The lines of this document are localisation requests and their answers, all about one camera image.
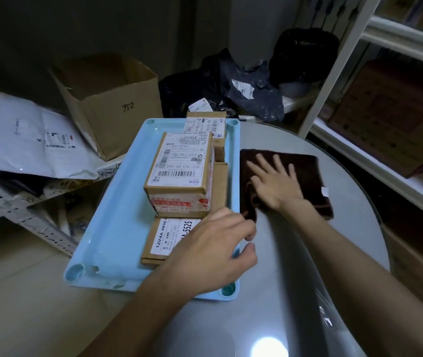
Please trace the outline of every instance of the table surface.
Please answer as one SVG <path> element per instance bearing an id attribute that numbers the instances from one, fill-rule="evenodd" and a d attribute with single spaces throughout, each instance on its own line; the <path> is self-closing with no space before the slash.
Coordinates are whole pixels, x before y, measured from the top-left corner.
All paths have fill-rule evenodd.
<path id="1" fill-rule="evenodd" d="M 315 155 L 334 210 L 330 224 L 389 269 L 387 248 L 366 194 L 338 162 L 296 135 L 241 123 L 241 149 Z M 155 345 L 158 356 L 364 356 L 333 307 L 316 268 L 291 226 L 258 211 L 258 264 L 240 279 L 231 302 L 193 300 Z M 118 311 L 130 295 L 103 292 Z"/>

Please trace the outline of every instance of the floor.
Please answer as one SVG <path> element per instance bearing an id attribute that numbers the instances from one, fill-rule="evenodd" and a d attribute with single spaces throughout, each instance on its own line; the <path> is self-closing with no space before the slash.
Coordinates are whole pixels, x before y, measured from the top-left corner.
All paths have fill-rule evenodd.
<path id="1" fill-rule="evenodd" d="M 0 356 L 76 356 L 129 296 L 71 288 L 69 258 L 0 219 Z"/>

